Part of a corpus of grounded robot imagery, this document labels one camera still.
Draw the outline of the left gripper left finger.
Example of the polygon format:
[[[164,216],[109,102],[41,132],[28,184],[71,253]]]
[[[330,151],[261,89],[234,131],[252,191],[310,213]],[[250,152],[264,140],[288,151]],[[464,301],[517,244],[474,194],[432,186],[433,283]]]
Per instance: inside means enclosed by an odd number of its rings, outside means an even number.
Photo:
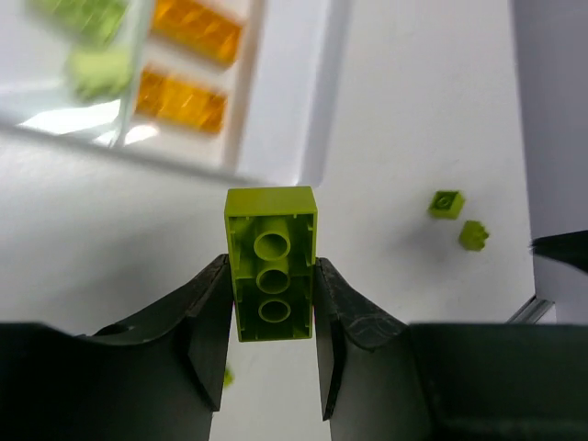
[[[220,254],[185,285],[92,338],[110,345],[154,344],[171,336],[175,355],[213,412],[221,407],[232,320],[229,257]]]

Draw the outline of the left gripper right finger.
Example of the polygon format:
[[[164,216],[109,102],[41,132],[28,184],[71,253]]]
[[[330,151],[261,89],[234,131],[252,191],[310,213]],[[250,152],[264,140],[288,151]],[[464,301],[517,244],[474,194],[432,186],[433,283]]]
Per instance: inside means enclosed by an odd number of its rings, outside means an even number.
[[[355,290],[325,257],[314,267],[313,306],[322,418],[328,421],[343,381],[346,344],[371,353],[406,324]]]

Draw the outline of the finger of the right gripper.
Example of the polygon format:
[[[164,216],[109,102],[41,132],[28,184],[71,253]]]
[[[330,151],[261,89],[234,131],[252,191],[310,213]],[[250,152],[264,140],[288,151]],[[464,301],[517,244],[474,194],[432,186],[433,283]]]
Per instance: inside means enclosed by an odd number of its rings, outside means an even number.
[[[588,232],[569,232],[536,238],[531,243],[535,255],[578,269],[587,268]]]

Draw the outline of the long green lego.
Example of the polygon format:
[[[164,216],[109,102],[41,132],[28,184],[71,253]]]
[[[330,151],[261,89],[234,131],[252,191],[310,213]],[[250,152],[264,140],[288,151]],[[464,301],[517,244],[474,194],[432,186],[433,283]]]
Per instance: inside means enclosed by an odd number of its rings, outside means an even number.
[[[232,188],[224,220],[239,340],[312,337],[318,225],[312,188]]]

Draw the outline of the orange lego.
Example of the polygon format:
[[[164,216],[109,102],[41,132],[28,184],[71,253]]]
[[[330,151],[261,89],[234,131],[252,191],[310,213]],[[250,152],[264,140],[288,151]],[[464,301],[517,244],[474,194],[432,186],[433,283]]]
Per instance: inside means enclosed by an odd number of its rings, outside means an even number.
[[[141,70],[135,113],[183,129],[218,135],[224,127],[229,94],[152,65]]]
[[[223,67],[237,58],[243,23],[202,1],[156,1],[152,33]]]

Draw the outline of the pale green lego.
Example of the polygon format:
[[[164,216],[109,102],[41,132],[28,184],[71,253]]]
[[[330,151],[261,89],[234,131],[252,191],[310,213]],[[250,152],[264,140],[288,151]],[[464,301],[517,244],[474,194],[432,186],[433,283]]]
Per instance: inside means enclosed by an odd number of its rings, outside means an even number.
[[[74,49],[67,62],[74,92],[83,100],[118,96],[132,78],[132,59],[126,48]]]

